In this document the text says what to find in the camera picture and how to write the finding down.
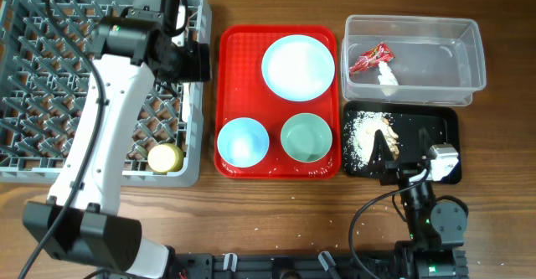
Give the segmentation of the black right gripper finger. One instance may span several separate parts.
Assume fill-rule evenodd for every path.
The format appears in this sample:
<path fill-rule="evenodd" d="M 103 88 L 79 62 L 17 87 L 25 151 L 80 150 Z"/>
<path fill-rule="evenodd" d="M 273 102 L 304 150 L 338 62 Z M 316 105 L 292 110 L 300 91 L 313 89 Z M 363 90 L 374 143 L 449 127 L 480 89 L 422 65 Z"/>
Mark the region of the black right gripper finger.
<path fill-rule="evenodd" d="M 373 150 L 368 162 L 368 170 L 371 173 L 383 173 L 387 169 L 387 164 L 394 161 L 394 155 L 390 151 L 384 134 L 377 130 L 374 134 Z"/>
<path fill-rule="evenodd" d="M 435 145 L 428 131 L 422 127 L 419 130 L 420 153 L 423 160 L 431 160 L 431 149 Z"/>

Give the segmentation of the food scraps pile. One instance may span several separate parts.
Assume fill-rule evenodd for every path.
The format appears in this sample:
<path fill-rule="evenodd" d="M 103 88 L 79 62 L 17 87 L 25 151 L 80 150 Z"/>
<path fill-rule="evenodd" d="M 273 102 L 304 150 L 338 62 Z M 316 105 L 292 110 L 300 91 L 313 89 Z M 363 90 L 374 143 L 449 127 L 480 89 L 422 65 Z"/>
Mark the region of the food scraps pile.
<path fill-rule="evenodd" d="M 371 111 L 349 112 L 349 123 L 344 127 L 349 129 L 349 139 L 346 153 L 350 157 L 352 170 L 364 169 L 374 149 L 374 135 L 380 130 L 394 158 L 399 156 L 399 135 L 392 127 L 393 117 L 390 113 Z"/>

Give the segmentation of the white napkin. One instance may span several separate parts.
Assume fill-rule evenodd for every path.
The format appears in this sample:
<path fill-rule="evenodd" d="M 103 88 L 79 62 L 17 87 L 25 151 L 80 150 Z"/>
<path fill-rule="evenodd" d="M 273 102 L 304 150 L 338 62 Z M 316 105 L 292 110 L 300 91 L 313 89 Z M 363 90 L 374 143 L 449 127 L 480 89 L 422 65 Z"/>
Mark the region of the white napkin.
<path fill-rule="evenodd" d="M 378 80 L 381 85 L 398 85 L 396 77 L 386 62 L 380 61 L 378 67 L 380 73 Z"/>

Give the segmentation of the light green bowl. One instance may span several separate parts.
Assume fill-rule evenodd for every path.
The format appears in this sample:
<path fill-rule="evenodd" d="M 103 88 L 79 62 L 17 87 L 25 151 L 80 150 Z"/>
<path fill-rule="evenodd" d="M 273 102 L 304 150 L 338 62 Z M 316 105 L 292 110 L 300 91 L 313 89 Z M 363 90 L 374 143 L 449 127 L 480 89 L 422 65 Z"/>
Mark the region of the light green bowl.
<path fill-rule="evenodd" d="M 299 113 L 284 123 L 280 140 L 290 158 L 300 163 L 314 163 L 328 154 L 333 135 L 330 126 L 320 116 Z"/>

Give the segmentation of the light blue bowl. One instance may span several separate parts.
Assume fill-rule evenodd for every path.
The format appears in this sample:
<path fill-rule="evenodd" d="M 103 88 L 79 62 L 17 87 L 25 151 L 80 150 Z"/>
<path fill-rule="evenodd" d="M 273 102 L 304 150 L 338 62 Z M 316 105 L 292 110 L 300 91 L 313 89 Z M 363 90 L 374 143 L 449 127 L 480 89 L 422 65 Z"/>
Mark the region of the light blue bowl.
<path fill-rule="evenodd" d="M 260 122 L 249 117 L 239 117 L 223 126 L 216 143 L 219 155 L 227 164 L 249 168 L 266 156 L 270 138 Z"/>

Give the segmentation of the yellow cup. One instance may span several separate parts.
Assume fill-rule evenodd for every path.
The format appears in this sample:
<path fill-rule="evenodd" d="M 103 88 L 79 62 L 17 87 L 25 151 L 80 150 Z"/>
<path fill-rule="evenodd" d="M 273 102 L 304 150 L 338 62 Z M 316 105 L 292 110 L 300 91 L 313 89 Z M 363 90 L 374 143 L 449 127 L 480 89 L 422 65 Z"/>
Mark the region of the yellow cup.
<path fill-rule="evenodd" d="M 183 161 L 183 151 L 172 143 L 158 144 L 147 155 L 148 166 L 156 173 L 177 172 Z"/>

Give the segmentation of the red sauce packet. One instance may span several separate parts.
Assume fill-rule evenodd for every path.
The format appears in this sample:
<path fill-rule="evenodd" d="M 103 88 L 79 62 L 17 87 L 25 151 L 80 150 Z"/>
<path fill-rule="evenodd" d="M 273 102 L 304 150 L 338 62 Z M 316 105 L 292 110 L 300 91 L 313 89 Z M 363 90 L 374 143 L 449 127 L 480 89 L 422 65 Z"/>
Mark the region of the red sauce packet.
<path fill-rule="evenodd" d="M 369 68 L 378 66 L 380 62 L 389 63 L 395 58 L 392 49 L 384 42 L 359 55 L 355 63 L 349 67 L 349 74 L 354 75 Z"/>

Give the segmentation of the light blue plate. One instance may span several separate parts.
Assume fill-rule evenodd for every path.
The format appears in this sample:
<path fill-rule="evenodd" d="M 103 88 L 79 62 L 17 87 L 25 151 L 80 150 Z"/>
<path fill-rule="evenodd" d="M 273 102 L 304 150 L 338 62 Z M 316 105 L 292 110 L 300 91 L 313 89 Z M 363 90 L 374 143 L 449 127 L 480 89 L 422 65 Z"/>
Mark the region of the light blue plate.
<path fill-rule="evenodd" d="M 334 58 L 326 45 L 311 36 L 293 34 L 276 40 L 265 51 L 261 74 L 280 98 L 304 102 L 318 98 L 333 83 Z"/>

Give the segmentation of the white plastic fork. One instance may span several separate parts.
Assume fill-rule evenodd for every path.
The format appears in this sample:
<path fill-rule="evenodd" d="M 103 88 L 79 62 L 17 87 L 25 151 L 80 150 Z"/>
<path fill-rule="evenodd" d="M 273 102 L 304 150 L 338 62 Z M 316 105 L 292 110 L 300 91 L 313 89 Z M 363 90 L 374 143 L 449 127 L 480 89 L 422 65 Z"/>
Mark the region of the white plastic fork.
<path fill-rule="evenodd" d="M 182 84 L 183 88 L 183 100 L 181 107 L 181 120 L 184 123 L 188 123 L 188 120 L 191 115 L 191 104 L 190 104 L 190 95 L 191 95 L 191 84 L 185 82 Z"/>

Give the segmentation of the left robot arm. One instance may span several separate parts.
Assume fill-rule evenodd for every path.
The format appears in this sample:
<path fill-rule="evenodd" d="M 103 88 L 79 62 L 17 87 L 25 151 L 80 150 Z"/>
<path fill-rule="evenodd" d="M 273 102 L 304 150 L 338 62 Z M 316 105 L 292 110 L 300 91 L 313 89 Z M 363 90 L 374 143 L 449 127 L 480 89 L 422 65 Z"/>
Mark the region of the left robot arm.
<path fill-rule="evenodd" d="M 145 239 L 141 223 L 118 209 L 132 130 L 154 83 L 211 77 L 207 44 L 173 42 L 187 22 L 188 0 L 134 0 L 94 29 L 83 55 L 90 88 L 69 155 L 46 201 L 29 202 L 23 212 L 37 252 L 97 274 L 183 277 L 175 250 Z"/>

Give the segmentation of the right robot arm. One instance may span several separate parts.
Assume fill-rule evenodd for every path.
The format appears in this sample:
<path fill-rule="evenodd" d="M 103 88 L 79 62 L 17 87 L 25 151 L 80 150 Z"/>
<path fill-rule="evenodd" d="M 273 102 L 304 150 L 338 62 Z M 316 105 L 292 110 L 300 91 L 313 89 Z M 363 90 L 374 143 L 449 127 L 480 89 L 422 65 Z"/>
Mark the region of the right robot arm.
<path fill-rule="evenodd" d="M 419 130 L 421 160 L 398 162 L 382 131 L 374 134 L 370 161 L 379 168 L 382 185 L 396 185 L 410 239 L 395 243 L 389 274 L 394 278 L 467 278 L 464 245 L 469 210 L 460 199 L 437 197 L 432 183 L 460 162 L 447 143 L 434 144 L 426 129 Z"/>

